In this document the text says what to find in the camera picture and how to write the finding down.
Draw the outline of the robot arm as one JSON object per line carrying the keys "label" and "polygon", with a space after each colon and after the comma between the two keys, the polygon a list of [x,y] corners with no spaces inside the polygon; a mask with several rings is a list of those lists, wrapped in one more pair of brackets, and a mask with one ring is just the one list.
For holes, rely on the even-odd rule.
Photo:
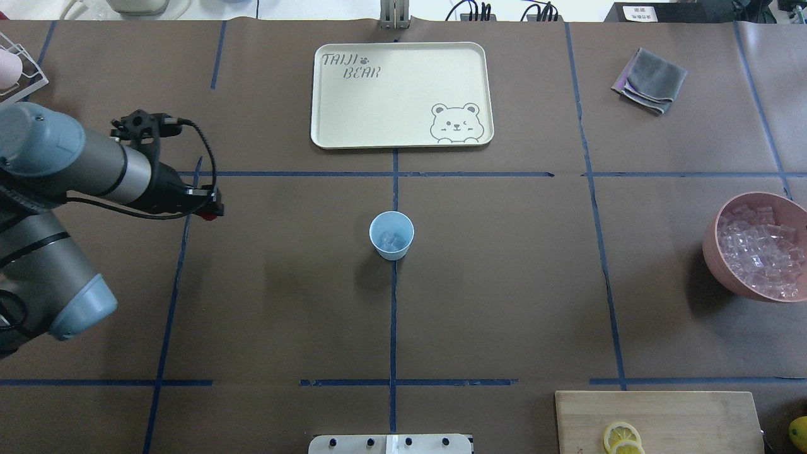
{"label": "robot arm", "polygon": [[[211,164],[211,182],[185,183],[161,160],[161,139],[191,127]],[[104,135],[32,102],[2,108],[2,357],[49,334],[75,338],[115,312],[103,276],[60,222],[66,204],[167,221],[224,216],[211,146],[191,120],[137,110]]]}

